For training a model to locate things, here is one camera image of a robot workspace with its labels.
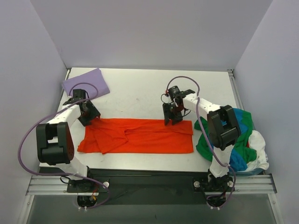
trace white wall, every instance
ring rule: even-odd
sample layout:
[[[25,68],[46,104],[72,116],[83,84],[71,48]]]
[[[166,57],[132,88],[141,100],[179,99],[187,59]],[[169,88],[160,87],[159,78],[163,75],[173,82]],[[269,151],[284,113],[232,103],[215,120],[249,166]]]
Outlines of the white wall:
[[[31,0],[67,67],[226,70],[272,0]]]
[[[17,222],[30,175],[17,160],[19,142],[37,119],[57,108],[65,66],[29,0],[0,4],[0,219]],[[37,168],[34,134],[23,158]]]
[[[241,57],[235,79],[266,139],[285,223],[299,212],[299,1],[274,0]]]

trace orange fabric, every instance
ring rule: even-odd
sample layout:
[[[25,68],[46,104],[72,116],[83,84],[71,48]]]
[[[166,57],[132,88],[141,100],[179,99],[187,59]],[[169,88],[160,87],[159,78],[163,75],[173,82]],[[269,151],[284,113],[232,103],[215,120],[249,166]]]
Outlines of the orange fabric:
[[[192,153],[192,122],[164,125],[157,119],[94,119],[78,147],[83,153]]]

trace blue cloth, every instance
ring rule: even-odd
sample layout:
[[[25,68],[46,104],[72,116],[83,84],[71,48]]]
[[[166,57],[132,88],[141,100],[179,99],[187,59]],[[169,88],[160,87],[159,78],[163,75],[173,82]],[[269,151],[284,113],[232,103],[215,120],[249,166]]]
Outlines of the blue cloth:
[[[242,113],[243,111],[237,108],[234,108],[234,112],[235,112],[235,116],[237,118],[240,130],[241,130],[241,134],[245,133],[248,131],[248,127],[242,123]],[[240,154],[238,154],[238,152],[233,148],[232,153],[230,155],[230,159],[229,159],[229,164],[231,166],[231,168],[234,169],[235,172],[237,171],[244,171],[247,169],[247,164],[244,161],[244,159],[241,157]]]

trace white table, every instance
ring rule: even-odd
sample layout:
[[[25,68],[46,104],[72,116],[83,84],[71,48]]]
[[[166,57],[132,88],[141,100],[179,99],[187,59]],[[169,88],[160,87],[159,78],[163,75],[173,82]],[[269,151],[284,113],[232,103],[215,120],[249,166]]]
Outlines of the white table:
[[[94,68],[72,68],[69,78],[82,75]],[[140,118],[164,119],[160,96],[165,92],[170,79],[176,76],[189,76],[200,85],[200,97],[215,104],[231,105],[236,102],[227,72],[208,71],[174,71],[174,70],[133,70],[133,69],[101,69],[110,93],[93,100],[93,104],[102,118]],[[192,89],[196,85],[184,78],[174,80],[171,86],[177,85],[180,90]],[[60,101],[67,100],[66,93]],[[194,122],[195,113],[184,118]],[[85,128],[77,120],[71,127],[71,136],[75,150],[84,138]],[[75,156],[90,168],[163,170],[163,171],[198,171],[206,172],[211,163],[205,160],[196,150],[200,131],[194,130],[194,152],[190,154],[105,154],[78,153]]]

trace purple cloth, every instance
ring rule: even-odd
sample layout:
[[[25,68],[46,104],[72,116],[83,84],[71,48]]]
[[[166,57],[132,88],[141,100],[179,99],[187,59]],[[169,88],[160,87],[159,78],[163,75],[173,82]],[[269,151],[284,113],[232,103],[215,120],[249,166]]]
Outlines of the purple cloth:
[[[98,97],[110,93],[110,90],[102,76],[102,72],[100,69],[95,69],[83,75],[67,79],[62,82],[62,87],[66,91],[66,94],[69,95],[71,88],[78,83],[91,83],[95,85],[99,90]],[[90,98],[94,97],[97,93],[97,91],[92,86],[87,84],[79,84],[75,87],[75,89],[85,90]]]

